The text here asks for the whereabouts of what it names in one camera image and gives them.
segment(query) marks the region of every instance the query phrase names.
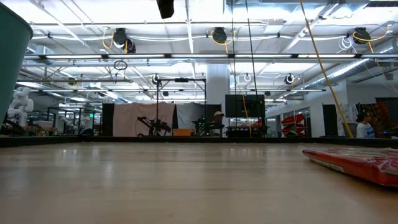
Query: red pad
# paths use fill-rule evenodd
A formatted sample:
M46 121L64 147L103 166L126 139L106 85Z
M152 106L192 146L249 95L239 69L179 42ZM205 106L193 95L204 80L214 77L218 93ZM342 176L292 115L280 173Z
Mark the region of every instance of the red pad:
M303 154L331 169L386 186L398 187L397 149L312 148Z

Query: teal bin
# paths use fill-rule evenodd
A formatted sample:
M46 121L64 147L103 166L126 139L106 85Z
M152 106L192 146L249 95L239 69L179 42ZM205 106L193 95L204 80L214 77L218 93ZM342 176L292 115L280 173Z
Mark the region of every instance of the teal bin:
M6 115L32 28L0 2L0 121Z

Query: wooden floor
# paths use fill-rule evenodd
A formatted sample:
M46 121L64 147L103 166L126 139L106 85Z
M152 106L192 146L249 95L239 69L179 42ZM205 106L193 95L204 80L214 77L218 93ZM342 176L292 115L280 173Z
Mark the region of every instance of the wooden floor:
M1 149L0 223L397 222L397 190L310 162L302 146L83 143Z

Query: woman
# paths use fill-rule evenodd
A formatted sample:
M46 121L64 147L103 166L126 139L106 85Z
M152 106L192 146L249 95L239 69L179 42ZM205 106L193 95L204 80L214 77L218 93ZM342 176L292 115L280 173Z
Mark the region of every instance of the woman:
M372 120L369 114L359 114L356 118L356 122L358 122L358 126L356 127L356 137L357 138L374 138L374 130L369 124Z

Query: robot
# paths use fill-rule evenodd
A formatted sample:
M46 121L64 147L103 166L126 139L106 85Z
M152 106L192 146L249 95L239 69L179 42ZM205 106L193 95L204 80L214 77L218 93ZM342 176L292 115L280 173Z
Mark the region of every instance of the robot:
M18 115L18 125L22 127L26 126L27 112L33 111L34 102L32 99L28 98L29 93L30 88L17 88L17 91L13 94L12 102L7 110L8 117L10 118Z

